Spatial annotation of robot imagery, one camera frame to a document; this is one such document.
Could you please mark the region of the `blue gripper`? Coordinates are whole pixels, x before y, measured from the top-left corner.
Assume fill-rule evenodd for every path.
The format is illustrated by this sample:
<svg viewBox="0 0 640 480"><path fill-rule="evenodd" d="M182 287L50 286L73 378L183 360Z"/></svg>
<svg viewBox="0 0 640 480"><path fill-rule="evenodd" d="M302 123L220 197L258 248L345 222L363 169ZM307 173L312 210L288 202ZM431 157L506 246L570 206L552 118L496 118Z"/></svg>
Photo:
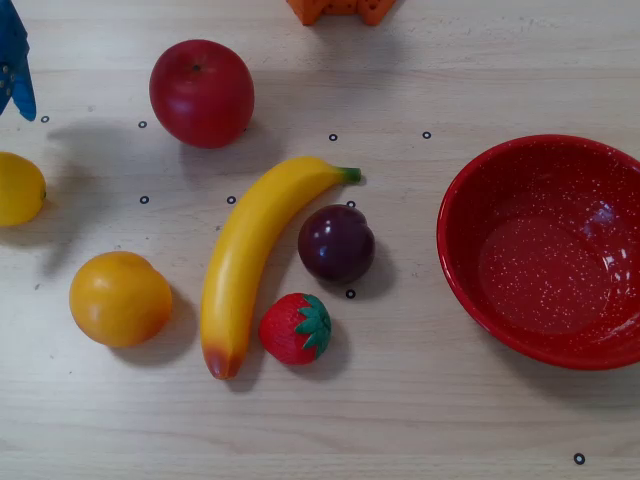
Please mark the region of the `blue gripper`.
<svg viewBox="0 0 640 480"><path fill-rule="evenodd" d="M37 108L28 63L28 34L10 0L1 0L0 18L0 114L12 97L21 116L34 121Z"/></svg>

